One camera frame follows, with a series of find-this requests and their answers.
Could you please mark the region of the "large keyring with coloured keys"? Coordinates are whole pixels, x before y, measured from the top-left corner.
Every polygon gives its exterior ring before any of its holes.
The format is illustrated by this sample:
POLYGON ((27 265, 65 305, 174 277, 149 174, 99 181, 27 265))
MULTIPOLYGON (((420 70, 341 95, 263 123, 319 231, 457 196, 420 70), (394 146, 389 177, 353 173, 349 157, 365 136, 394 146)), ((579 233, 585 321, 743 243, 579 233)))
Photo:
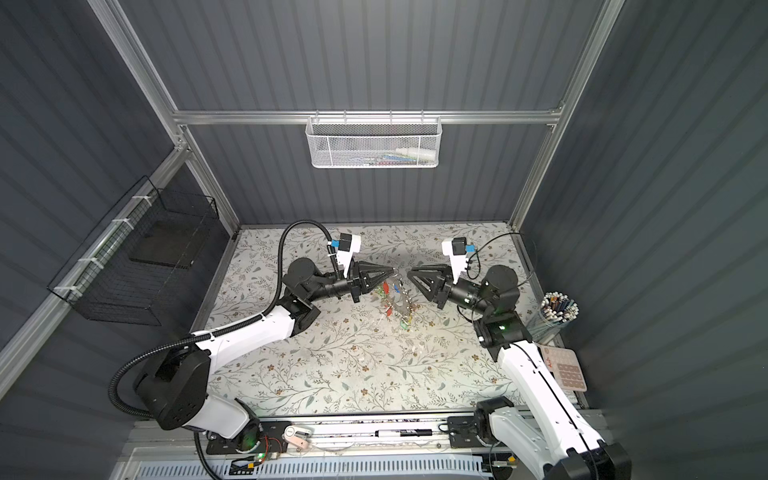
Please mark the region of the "large keyring with coloured keys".
POLYGON ((414 297, 403 276, 395 271, 375 290, 385 318, 395 321, 404 331, 410 331, 417 309, 414 297))

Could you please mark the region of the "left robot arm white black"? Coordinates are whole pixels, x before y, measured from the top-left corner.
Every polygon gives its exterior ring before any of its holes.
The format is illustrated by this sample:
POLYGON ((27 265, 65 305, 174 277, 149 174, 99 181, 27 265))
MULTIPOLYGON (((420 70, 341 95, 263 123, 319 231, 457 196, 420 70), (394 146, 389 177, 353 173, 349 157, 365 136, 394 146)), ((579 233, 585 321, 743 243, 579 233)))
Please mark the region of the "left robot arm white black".
POLYGON ((241 402, 210 391, 215 373, 252 351, 307 330, 320 315, 314 301, 348 295, 358 302, 393 273, 389 266, 353 261, 348 275, 338 279, 321 273, 312 260, 299 258, 289 265, 282 279, 283 296, 268 314, 216 328, 207 339, 153 355, 134 391, 164 430, 186 428, 233 439, 255 426, 257 417, 241 402))

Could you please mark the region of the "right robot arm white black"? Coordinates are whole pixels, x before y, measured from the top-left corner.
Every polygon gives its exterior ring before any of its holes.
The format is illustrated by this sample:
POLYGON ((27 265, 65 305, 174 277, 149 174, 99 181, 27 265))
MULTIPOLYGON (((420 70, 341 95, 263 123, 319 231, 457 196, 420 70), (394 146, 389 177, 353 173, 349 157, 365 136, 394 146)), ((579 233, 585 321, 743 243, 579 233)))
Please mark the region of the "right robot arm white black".
POLYGON ((508 447, 538 479, 629 479, 632 461, 618 443, 609 444, 576 410, 548 370, 523 325, 513 269, 496 265, 475 283, 446 264, 416 267, 408 279, 443 308, 467 308, 480 345, 513 380, 536 423, 525 421, 512 401, 497 397, 475 410, 480 437, 508 447))

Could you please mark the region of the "white bottle in basket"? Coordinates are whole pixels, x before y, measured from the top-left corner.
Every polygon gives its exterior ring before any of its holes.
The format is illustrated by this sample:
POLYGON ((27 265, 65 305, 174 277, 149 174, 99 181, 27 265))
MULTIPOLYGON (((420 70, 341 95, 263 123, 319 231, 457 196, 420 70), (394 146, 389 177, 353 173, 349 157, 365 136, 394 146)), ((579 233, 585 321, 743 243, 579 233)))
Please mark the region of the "white bottle in basket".
POLYGON ((436 150, 419 147, 397 148, 395 153, 398 156, 410 158, 419 164, 435 162, 438 158, 436 150))

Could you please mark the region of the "clear cup of pens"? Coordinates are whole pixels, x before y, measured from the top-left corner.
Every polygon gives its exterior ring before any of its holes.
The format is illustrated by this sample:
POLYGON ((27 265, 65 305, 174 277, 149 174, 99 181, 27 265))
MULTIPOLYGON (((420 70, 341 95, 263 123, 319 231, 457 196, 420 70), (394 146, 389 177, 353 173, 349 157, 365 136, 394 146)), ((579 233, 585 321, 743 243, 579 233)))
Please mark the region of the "clear cup of pens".
POLYGON ((535 343, 546 344, 575 321, 579 312, 578 303, 567 294, 548 292, 527 316, 524 325, 535 343))

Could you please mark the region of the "pink calculator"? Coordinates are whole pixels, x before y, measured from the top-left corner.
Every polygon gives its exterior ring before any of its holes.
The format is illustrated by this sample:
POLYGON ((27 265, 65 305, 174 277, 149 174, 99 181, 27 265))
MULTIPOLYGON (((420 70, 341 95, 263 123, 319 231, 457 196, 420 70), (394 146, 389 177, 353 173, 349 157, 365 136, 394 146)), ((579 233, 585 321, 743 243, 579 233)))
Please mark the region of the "pink calculator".
POLYGON ((567 391, 586 392, 585 377, 573 350, 540 345, 539 351, 550 373, 558 385, 567 391))

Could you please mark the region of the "black marker pen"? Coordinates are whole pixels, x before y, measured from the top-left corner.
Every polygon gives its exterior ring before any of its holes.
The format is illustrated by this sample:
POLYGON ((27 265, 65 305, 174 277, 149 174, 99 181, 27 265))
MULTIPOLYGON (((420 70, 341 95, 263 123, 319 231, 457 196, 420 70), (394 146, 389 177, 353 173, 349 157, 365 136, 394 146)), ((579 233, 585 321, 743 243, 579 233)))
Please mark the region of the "black marker pen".
POLYGON ((431 437, 431 429, 380 429, 374 433, 378 438, 410 438, 410 437, 431 437))

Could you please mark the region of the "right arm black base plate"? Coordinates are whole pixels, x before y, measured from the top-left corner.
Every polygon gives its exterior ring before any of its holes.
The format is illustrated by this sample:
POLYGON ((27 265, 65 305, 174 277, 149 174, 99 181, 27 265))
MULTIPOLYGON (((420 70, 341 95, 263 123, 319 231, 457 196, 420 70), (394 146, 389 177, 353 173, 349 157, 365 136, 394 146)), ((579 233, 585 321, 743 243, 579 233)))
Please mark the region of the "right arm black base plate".
POLYGON ((513 408, 449 416, 445 432, 454 449, 501 446, 514 450, 521 445, 528 446, 529 440, 538 435, 527 419, 513 408))

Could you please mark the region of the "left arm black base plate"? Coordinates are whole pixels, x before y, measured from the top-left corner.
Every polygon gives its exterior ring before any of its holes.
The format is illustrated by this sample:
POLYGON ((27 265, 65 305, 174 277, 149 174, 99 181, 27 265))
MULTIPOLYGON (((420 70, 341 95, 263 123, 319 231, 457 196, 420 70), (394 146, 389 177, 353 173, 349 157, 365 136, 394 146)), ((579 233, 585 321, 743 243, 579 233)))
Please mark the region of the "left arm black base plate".
POLYGON ((208 433, 202 445, 208 455, 285 453, 287 442, 283 434, 291 425, 289 421, 261 421, 258 426, 248 425, 243 433, 233 439, 208 433))

